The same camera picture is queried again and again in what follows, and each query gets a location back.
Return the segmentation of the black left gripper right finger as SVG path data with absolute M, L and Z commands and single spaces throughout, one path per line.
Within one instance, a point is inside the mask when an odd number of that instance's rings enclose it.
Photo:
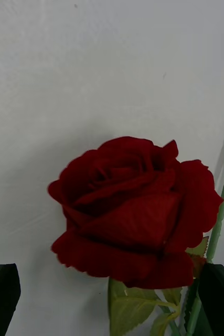
M 224 335 L 224 266 L 205 264 L 199 280 L 198 335 Z

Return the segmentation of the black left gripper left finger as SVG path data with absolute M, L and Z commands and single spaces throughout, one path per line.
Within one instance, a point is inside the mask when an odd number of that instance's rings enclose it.
M 16 264 L 0 265 L 0 335 L 5 335 L 17 303 L 21 287 Z

